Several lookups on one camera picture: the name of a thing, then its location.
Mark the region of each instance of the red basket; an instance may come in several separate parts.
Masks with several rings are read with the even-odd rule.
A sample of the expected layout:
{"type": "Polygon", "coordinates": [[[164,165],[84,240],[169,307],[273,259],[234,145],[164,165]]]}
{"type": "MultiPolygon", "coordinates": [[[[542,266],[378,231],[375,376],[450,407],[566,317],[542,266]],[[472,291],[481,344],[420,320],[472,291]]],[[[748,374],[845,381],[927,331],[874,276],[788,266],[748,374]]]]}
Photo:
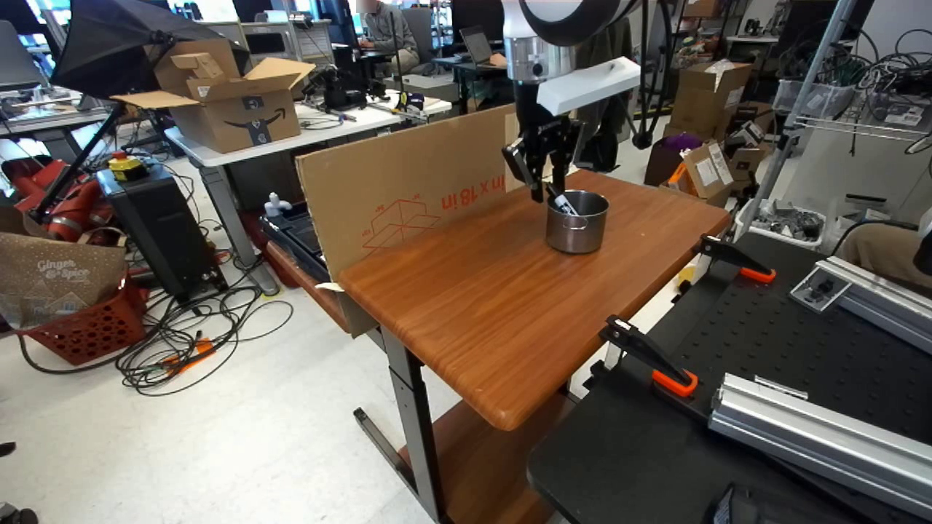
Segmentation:
{"type": "Polygon", "coordinates": [[[127,282],[117,298],[24,334],[78,368],[146,339],[146,298],[146,289],[127,282]]]}

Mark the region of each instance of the white floor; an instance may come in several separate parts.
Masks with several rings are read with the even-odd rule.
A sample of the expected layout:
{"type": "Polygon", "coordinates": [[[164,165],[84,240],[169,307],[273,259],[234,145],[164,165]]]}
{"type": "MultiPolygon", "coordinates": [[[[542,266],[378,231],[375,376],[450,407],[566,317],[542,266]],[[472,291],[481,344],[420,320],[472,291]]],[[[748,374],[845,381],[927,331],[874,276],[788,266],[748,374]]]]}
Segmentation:
{"type": "MultiPolygon", "coordinates": [[[[624,145],[621,161],[618,173],[644,179],[647,152],[624,145]]],[[[41,376],[14,339],[0,339],[0,442],[17,442],[0,461],[0,503],[31,507],[44,524],[427,522],[353,419],[353,407],[366,407],[402,442],[378,346],[347,339],[302,291],[270,301],[293,307],[290,323],[169,398],[136,395],[113,368],[41,376]]],[[[637,315],[641,327],[660,312],[665,301],[637,315]]],[[[245,334],[282,315],[263,308],[245,334]]],[[[37,344],[31,356],[60,368],[37,344]]],[[[455,404],[432,374],[427,393],[433,413],[455,404]]]]}

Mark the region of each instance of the floor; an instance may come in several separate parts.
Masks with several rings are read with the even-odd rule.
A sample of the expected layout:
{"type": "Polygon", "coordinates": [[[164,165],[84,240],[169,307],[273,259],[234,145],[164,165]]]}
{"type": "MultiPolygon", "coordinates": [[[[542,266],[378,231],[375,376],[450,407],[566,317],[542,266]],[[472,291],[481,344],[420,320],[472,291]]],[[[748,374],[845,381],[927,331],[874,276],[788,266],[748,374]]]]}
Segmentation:
{"type": "MultiPolygon", "coordinates": [[[[644,165],[647,152],[627,142],[618,176],[641,181],[644,165]]],[[[293,317],[242,344],[203,384],[165,398],[121,388],[113,368],[41,376],[14,339],[0,339],[0,442],[17,442],[0,461],[0,507],[31,507],[46,524],[427,522],[353,419],[353,407],[366,407],[402,442],[378,346],[343,334],[302,291],[263,304],[270,307],[248,320],[245,339],[276,330],[287,307],[293,317]]],[[[660,298],[634,323],[650,330],[665,308],[660,298]]],[[[60,368],[37,344],[30,353],[60,368]]],[[[185,369],[177,388],[216,362],[185,369]]],[[[458,401],[432,374],[427,393],[433,416],[458,401]]]]}

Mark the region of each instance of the metal cup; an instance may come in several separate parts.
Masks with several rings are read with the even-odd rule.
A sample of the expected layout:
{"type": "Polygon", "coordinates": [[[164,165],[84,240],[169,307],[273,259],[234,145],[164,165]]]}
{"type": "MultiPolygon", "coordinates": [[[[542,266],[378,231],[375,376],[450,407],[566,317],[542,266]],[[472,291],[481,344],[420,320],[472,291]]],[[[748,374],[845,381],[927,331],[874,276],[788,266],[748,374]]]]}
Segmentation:
{"type": "Polygon", "coordinates": [[[548,197],[548,245],[560,253],[593,253],[602,245],[608,200],[596,193],[566,193],[571,211],[548,197]]]}

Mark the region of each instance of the wooden table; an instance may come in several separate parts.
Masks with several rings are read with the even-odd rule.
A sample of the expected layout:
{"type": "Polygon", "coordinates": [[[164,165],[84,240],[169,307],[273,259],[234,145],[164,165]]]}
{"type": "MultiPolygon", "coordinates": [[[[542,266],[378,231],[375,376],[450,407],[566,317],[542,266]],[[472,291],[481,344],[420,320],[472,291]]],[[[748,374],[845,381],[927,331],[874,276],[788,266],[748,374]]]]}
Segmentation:
{"type": "MultiPolygon", "coordinates": [[[[449,446],[433,446],[420,368],[427,363],[499,433],[520,433],[520,425],[538,425],[535,413],[600,346],[605,317],[634,315],[692,256],[702,235],[729,225],[721,211],[673,189],[600,176],[573,176],[568,187],[608,197],[605,240],[592,256],[551,251],[545,206],[519,189],[478,215],[427,231],[340,273],[350,298],[382,327],[411,470],[392,462],[437,522],[490,512],[478,515],[474,500],[440,483],[440,475],[449,483],[450,470],[440,470],[437,449],[449,446]]],[[[378,439],[360,411],[357,419],[386,452],[386,439],[378,439]]],[[[468,462],[491,473],[503,465],[481,458],[468,462]]]]}

